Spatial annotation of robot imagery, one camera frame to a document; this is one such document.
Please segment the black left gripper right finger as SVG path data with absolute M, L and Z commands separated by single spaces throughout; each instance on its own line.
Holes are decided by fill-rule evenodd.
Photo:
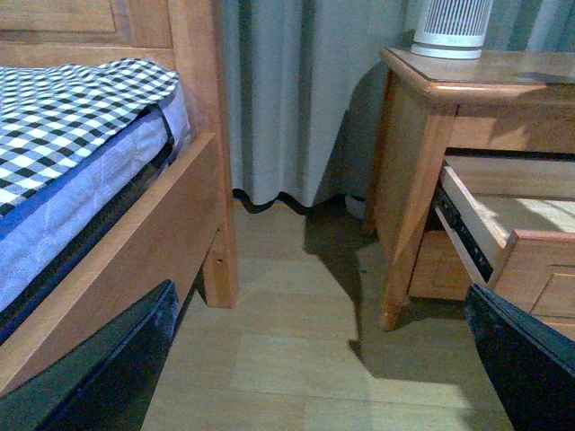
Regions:
M 464 316 L 513 428 L 572 430 L 574 341 L 479 284 Z

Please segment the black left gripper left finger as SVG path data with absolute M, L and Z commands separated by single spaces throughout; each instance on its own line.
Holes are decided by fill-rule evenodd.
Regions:
M 53 365 L 1 398 L 3 430 L 138 430 L 177 321 L 165 280 Z

